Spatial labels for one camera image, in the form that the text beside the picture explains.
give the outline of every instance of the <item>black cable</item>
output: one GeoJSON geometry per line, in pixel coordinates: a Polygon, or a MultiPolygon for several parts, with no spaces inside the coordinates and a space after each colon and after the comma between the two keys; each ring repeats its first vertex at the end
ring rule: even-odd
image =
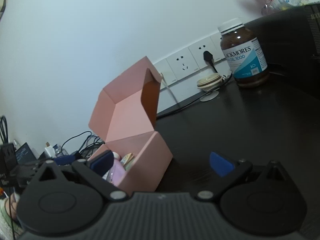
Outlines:
{"type": "Polygon", "coordinates": [[[14,235],[13,219],[12,219],[12,214],[11,214],[11,189],[10,189],[10,187],[9,187],[9,215],[10,215],[10,219],[11,219],[12,238],[13,238],[13,240],[16,240],[16,236],[14,235]]]}
{"type": "Polygon", "coordinates": [[[81,151],[81,152],[83,153],[85,150],[88,150],[87,153],[86,153],[85,156],[84,156],[85,159],[92,156],[93,151],[94,151],[95,148],[99,148],[102,144],[104,144],[104,142],[98,142],[99,139],[100,139],[100,138],[95,138],[95,139],[94,139],[94,142],[93,142],[92,144],[90,144],[89,146],[87,146],[86,148],[84,148],[84,149],[81,151]]]}
{"type": "Polygon", "coordinates": [[[2,143],[9,143],[7,119],[3,115],[0,117],[0,138],[2,143]]]}
{"type": "Polygon", "coordinates": [[[213,63],[213,55],[208,52],[207,50],[203,53],[203,59],[204,61],[208,62],[210,64],[210,66],[213,68],[213,70],[218,73],[218,71],[216,70],[214,63],[213,63]]]}
{"type": "Polygon", "coordinates": [[[85,143],[86,143],[86,142],[89,140],[89,138],[91,138],[91,137],[94,137],[95,139],[96,139],[96,138],[100,138],[99,136],[89,135],[89,136],[84,140],[84,142],[83,142],[83,144],[81,145],[81,147],[79,148],[78,152],[81,151],[82,147],[85,145],[85,143]]]}
{"type": "Polygon", "coordinates": [[[78,137],[78,136],[80,136],[80,135],[83,135],[84,133],[87,133],[87,132],[89,132],[90,135],[92,135],[92,132],[91,132],[91,131],[85,131],[85,132],[83,132],[83,133],[80,133],[80,134],[78,134],[78,135],[76,135],[76,136],[73,136],[73,137],[71,137],[70,139],[66,140],[66,141],[62,144],[62,146],[61,146],[61,153],[62,153],[62,155],[64,155],[64,154],[63,154],[63,146],[64,146],[68,141],[70,141],[71,139],[76,138],[76,137],[78,137]]]}
{"type": "Polygon", "coordinates": [[[232,74],[230,74],[230,76],[228,77],[227,80],[225,80],[225,82],[223,82],[222,84],[220,84],[220,85],[218,85],[218,86],[210,89],[208,92],[202,94],[201,96],[197,97],[196,99],[192,100],[191,102],[187,103],[186,105],[184,105],[184,106],[182,106],[182,107],[180,107],[180,108],[178,108],[178,109],[172,110],[172,111],[170,111],[170,112],[168,112],[168,113],[158,115],[158,116],[157,116],[157,120],[159,120],[159,119],[161,119],[161,118],[164,118],[164,117],[167,117],[167,116],[169,116],[169,115],[175,114],[175,113],[177,113],[177,112],[182,111],[182,110],[185,109],[187,106],[189,106],[189,105],[191,105],[192,103],[194,103],[194,102],[196,102],[197,100],[199,100],[201,97],[206,96],[206,95],[210,94],[212,91],[214,91],[214,90],[216,90],[216,89],[224,86],[225,84],[227,84],[227,83],[229,82],[229,80],[231,79],[231,77],[232,77],[232,74]]]}

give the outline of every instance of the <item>pink cardboard box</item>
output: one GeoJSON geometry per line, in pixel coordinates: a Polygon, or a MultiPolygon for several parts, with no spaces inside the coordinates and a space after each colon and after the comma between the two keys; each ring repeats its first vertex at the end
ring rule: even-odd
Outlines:
{"type": "Polygon", "coordinates": [[[171,159],[167,144],[154,130],[161,76],[147,57],[101,91],[89,127],[105,141],[91,158],[110,149],[135,159],[116,185],[129,195],[155,191],[171,159]]]}

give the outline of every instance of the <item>electrical socket panel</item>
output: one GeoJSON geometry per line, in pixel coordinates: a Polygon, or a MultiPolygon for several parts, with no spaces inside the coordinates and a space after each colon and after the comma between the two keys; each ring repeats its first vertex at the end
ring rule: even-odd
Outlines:
{"type": "Polygon", "coordinates": [[[216,59],[218,58],[218,52],[210,37],[206,37],[190,45],[189,50],[191,51],[200,69],[203,69],[209,65],[203,59],[203,53],[206,50],[213,55],[214,61],[217,61],[216,59]]]}
{"type": "Polygon", "coordinates": [[[198,64],[188,48],[184,48],[170,55],[167,57],[167,61],[178,80],[199,70],[198,64]]]}
{"type": "Polygon", "coordinates": [[[214,34],[212,34],[210,36],[213,44],[215,45],[216,47],[216,50],[217,50],[217,54],[216,54],[216,58],[214,57],[214,61],[219,61],[219,60],[222,60],[225,58],[223,52],[222,52],[222,49],[221,49],[221,46],[220,46],[220,42],[221,42],[221,34],[220,32],[216,32],[214,34]]]}
{"type": "MultiPolygon", "coordinates": [[[[159,62],[154,64],[154,66],[159,73],[162,73],[164,80],[168,86],[178,81],[166,59],[160,60],[159,62]]],[[[163,82],[161,82],[160,89],[163,88],[165,88],[165,85],[163,84],[163,82]]]]}

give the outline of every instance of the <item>open box lid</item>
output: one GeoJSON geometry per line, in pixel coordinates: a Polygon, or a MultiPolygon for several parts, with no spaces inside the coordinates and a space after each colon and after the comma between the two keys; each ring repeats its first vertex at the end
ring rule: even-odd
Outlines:
{"type": "Polygon", "coordinates": [[[100,92],[89,122],[105,142],[154,131],[161,75],[147,57],[100,92]]]}

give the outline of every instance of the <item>desk surface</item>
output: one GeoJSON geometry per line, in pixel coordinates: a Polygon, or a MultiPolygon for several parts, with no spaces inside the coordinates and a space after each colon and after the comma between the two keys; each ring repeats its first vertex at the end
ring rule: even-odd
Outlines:
{"type": "Polygon", "coordinates": [[[212,151],[255,165],[279,160],[302,192],[308,213],[301,232],[320,234],[320,100],[273,76],[241,90],[235,81],[209,102],[157,121],[173,160],[158,191],[198,191],[217,175],[212,151]]]}

